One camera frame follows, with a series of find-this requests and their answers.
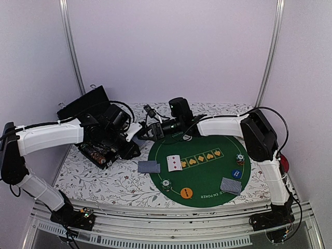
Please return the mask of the white dealer button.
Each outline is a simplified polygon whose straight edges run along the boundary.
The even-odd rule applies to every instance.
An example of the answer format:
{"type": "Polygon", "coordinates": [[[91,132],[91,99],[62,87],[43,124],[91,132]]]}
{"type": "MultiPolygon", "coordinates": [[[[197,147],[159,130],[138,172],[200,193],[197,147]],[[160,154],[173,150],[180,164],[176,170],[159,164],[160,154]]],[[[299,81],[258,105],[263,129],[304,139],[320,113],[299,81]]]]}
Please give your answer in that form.
{"type": "Polygon", "coordinates": [[[184,142],[189,142],[190,140],[192,140],[192,136],[190,136],[190,135],[184,135],[182,137],[182,139],[183,139],[184,142]]]}

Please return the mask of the blue backed playing card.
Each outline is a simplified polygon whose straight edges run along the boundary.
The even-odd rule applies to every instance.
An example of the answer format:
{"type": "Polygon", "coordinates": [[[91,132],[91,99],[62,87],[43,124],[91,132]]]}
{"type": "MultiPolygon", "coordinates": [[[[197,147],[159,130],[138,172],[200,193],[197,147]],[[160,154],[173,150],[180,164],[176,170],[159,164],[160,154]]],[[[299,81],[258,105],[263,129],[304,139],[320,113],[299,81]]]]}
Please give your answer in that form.
{"type": "Polygon", "coordinates": [[[161,173],[161,166],[160,164],[156,164],[156,173],[161,173]]]}

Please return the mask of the three of diamonds card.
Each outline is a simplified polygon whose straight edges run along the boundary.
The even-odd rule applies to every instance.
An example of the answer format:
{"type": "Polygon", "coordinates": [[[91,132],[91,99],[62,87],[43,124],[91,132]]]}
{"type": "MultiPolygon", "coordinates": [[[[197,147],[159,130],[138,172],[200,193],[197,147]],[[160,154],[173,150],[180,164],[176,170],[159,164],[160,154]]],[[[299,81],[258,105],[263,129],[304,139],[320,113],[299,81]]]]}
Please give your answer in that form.
{"type": "Polygon", "coordinates": [[[168,166],[168,171],[173,172],[173,171],[182,171],[183,167],[181,164],[181,159],[179,155],[169,155],[167,156],[167,166],[168,166]]]}

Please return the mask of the orange big blind button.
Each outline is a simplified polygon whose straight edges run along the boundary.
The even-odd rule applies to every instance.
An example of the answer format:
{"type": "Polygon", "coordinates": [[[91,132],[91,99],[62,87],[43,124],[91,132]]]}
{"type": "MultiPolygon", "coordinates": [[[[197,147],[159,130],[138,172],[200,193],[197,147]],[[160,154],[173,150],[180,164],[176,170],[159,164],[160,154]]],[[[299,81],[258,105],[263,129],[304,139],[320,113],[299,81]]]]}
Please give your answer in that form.
{"type": "Polygon", "coordinates": [[[183,199],[191,199],[193,196],[193,190],[191,188],[185,187],[180,191],[180,195],[183,199]]]}

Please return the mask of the multicolour poker chip stack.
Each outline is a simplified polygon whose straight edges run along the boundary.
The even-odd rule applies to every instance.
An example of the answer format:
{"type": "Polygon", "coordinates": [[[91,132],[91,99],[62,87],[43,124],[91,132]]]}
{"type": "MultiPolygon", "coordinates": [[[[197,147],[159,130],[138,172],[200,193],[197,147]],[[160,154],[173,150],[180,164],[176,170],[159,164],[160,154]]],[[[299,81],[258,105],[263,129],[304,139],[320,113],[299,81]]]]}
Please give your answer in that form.
{"type": "Polygon", "coordinates": [[[245,156],[243,154],[237,154],[236,155],[236,163],[238,165],[244,165],[245,164],[245,156]]]}

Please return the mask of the blue small blind button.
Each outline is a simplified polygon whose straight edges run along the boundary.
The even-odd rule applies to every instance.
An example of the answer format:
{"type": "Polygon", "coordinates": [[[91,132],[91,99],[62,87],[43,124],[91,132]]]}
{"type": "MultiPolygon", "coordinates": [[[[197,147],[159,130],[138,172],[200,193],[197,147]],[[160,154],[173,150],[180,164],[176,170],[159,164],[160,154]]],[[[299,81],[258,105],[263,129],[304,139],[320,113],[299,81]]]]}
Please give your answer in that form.
{"type": "Polygon", "coordinates": [[[231,175],[235,179],[240,179],[242,177],[242,171],[241,170],[233,170],[231,172],[231,175]]]}

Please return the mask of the grey card stack holder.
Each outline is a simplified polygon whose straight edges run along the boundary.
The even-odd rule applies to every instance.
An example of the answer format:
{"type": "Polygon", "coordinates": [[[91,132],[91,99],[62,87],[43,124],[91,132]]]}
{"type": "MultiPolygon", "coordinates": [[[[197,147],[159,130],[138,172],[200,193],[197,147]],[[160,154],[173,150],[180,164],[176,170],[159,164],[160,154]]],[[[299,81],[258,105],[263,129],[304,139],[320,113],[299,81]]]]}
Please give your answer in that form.
{"type": "Polygon", "coordinates": [[[137,145],[139,146],[140,150],[143,150],[146,147],[146,143],[147,141],[143,141],[143,140],[138,140],[136,141],[137,145]]]}

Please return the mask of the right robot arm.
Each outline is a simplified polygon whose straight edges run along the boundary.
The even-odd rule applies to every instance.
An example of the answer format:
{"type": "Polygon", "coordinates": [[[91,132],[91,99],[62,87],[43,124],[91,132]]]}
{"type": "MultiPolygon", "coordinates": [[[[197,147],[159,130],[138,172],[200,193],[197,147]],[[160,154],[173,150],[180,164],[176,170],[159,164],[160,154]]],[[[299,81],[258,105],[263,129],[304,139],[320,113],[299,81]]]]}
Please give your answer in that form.
{"type": "Polygon", "coordinates": [[[153,123],[149,159],[161,171],[151,174],[168,199],[189,207],[210,208],[239,197],[257,162],[265,177],[273,211],[272,226],[287,220],[293,197],[286,189],[277,135],[259,109],[241,115],[195,116],[185,98],[169,102],[172,118],[153,123]]]}

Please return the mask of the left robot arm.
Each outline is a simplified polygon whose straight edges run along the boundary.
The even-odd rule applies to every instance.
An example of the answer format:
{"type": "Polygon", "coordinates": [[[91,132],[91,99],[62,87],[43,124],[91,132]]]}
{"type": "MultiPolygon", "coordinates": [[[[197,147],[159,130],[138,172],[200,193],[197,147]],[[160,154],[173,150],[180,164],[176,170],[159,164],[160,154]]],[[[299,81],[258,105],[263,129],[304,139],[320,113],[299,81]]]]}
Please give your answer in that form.
{"type": "Polygon", "coordinates": [[[24,157],[39,150],[75,144],[84,156],[104,169],[117,159],[140,155],[133,138],[142,128],[133,113],[127,114],[116,102],[98,113],[86,109],[55,122],[20,127],[9,122],[1,136],[1,179],[43,202],[66,225],[73,225],[77,214],[66,195],[29,170],[24,157]]]}

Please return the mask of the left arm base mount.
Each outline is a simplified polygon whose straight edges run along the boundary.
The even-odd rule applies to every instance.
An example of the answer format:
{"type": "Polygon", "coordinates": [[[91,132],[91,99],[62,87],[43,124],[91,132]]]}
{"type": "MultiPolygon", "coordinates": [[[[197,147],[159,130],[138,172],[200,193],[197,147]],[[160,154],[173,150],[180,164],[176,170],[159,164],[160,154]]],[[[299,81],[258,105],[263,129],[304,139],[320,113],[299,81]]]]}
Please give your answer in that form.
{"type": "Polygon", "coordinates": [[[76,211],[72,206],[64,205],[52,212],[50,220],[66,227],[92,231],[95,218],[93,209],[83,207],[76,211]]]}

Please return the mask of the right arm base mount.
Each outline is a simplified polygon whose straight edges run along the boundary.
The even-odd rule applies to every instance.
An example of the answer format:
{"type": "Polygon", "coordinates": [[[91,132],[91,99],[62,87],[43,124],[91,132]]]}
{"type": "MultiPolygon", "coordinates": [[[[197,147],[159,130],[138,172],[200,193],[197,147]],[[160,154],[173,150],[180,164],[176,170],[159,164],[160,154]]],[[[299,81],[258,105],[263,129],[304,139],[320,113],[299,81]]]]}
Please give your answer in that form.
{"type": "Polygon", "coordinates": [[[249,217],[249,224],[254,231],[274,228],[295,221],[292,209],[276,206],[269,212],[256,213],[249,217]]]}

